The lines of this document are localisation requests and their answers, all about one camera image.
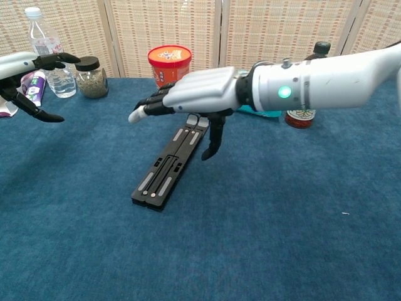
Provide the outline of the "black folding stand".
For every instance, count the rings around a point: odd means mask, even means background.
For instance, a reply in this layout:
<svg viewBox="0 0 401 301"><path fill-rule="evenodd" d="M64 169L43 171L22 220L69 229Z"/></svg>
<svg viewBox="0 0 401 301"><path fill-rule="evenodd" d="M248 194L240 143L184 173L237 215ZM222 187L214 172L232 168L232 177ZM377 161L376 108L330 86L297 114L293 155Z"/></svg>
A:
<svg viewBox="0 0 401 301"><path fill-rule="evenodd" d="M208 128L207 118L189 114L132 192L132 203L163 210Z"/></svg>

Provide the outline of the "pink floral toothpaste box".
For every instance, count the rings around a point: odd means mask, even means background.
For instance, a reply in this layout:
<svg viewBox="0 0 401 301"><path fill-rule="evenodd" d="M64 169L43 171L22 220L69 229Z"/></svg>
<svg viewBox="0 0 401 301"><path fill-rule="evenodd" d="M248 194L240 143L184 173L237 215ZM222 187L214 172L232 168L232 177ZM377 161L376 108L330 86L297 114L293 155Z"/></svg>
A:
<svg viewBox="0 0 401 301"><path fill-rule="evenodd" d="M22 94L25 94L29 84L31 83L31 80L34 76L34 72L30 72L26 75L24 75L21 78L21 84L17 88L17 91L21 92ZM12 117L14 116L18 111L17 106L15 106L12 102L7 102L5 99L0 96L0 118L3 117Z"/></svg>

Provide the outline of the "glass jar with black lid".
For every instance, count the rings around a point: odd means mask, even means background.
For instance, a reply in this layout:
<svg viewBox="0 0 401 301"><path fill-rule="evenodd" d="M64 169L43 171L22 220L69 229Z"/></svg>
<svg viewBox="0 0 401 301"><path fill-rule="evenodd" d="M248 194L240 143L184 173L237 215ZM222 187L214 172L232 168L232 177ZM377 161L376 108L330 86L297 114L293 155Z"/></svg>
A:
<svg viewBox="0 0 401 301"><path fill-rule="evenodd" d="M105 69L95 56L83 56L75 63L75 79L79 91L88 98L101 98L108 93Z"/></svg>

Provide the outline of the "dark tea bottle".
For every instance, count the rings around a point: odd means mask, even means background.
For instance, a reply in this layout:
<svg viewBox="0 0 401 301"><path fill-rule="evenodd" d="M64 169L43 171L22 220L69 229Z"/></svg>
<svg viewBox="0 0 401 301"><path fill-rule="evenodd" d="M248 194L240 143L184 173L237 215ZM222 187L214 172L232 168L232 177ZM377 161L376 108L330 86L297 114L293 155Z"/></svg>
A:
<svg viewBox="0 0 401 301"><path fill-rule="evenodd" d="M330 48L330 42L318 41L314 45L312 54L307 56L305 60L310 61L318 58L326 58L330 52ZM307 129L311 127L315 115L316 110L287 110L285 121L294 128Z"/></svg>

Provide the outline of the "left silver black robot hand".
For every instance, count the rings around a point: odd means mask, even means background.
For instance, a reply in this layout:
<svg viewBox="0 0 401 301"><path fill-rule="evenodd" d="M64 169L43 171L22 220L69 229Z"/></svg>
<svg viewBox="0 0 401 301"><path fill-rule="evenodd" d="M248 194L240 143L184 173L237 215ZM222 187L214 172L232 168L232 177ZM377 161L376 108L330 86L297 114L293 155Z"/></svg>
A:
<svg viewBox="0 0 401 301"><path fill-rule="evenodd" d="M42 122L63 122L63 117L38 108L20 93L18 88L21 86L22 77L32 71L62 69L67 63L75 64L80 61L79 57L65 52L37 55L34 52L22 51L0 56L0 97Z"/></svg>

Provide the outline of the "bamboo folding screen panel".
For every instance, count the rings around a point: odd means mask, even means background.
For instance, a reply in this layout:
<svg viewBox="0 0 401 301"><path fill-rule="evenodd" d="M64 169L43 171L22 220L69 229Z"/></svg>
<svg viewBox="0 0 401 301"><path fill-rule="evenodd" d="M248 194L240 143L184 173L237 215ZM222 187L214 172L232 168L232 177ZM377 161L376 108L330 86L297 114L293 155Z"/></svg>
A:
<svg viewBox="0 0 401 301"><path fill-rule="evenodd" d="M0 55L33 50L28 7L40 8L66 52L96 56L109 77L120 76L105 0L0 0Z"/></svg>
<svg viewBox="0 0 401 301"><path fill-rule="evenodd" d="M221 0L103 0L118 77L151 77L147 53L190 49L191 70L219 64Z"/></svg>
<svg viewBox="0 0 401 301"><path fill-rule="evenodd" d="M378 50L401 40L401 0L352 0L332 55Z"/></svg>
<svg viewBox="0 0 401 301"><path fill-rule="evenodd" d="M362 0L220 0L219 66L302 60L318 41L342 53Z"/></svg>

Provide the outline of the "orange instant noodle cup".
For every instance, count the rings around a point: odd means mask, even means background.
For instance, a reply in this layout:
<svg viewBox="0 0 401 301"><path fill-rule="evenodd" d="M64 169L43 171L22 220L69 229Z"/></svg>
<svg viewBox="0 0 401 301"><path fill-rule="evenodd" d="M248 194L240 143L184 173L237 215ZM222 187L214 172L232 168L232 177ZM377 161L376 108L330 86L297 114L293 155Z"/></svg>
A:
<svg viewBox="0 0 401 301"><path fill-rule="evenodd" d="M162 45L147 54L156 86L176 82L189 73L192 52L181 45Z"/></svg>

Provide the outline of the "clear plastic water bottle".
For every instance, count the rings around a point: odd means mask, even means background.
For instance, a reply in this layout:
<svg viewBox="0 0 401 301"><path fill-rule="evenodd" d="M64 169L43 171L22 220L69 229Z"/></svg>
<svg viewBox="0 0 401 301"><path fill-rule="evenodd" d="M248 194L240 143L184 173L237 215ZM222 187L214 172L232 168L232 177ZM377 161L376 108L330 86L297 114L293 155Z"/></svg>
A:
<svg viewBox="0 0 401 301"><path fill-rule="evenodd" d="M63 52L63 46L57 32L43 18L39 7L28 7L24 10L29 19L29 41L34 52L39 55L50 55ZM48 85L59 98L69 98L76 93L76 83L69 64L62 69L44 71Z"/></svg>

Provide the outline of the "teal snack bag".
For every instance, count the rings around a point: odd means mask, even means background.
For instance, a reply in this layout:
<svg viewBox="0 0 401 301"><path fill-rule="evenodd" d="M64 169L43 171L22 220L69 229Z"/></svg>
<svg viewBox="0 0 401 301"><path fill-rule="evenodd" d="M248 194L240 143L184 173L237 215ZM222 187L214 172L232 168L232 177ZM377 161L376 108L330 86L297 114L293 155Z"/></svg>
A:
<svg viewBox="0 0 401 301"><path fill-rule="evenodd" d="M238 70L237 75L239 77L244 77L248 74L249 72L247 70ZM275 118L275 117L280 117L281 116L281 111L255 111L252 109L251 106L249 105L242 105L237 109L238 112L245 113L245 114L253 114L253 115L258 115L260 117L266 117L266 118Z"/></svg>

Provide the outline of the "purple white toothpaste tube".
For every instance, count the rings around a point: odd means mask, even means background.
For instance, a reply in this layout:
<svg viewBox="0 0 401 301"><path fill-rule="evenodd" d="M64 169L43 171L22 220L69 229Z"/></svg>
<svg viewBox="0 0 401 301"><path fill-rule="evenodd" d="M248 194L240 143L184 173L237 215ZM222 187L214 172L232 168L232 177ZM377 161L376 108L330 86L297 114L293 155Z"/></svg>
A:
<svg viewBox="0 0 401 301"><path fill-rule="evenodd" d="M19 91L30 101L32 101L37 107L40 107L45 86L46 75L43 71L36 70L26 75L23 75Z"/></svg>

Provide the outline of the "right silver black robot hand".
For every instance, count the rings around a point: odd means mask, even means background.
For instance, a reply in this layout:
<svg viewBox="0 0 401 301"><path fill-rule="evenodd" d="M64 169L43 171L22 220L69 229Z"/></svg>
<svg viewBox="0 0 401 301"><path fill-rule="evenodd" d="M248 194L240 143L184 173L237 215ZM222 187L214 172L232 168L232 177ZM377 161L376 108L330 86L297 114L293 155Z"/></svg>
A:
<svg viewBox="0 0 401 301"><path fill-rule="evenodd" d="M246 71L230 66L190 72L139 100L128 121L134 124L148 116L175 113L197 114L206 118L210 126L209 146L202 153L202 160L206 161L221 146L226 117L244 103L237 97L236 88L246 79Z"/></svg>

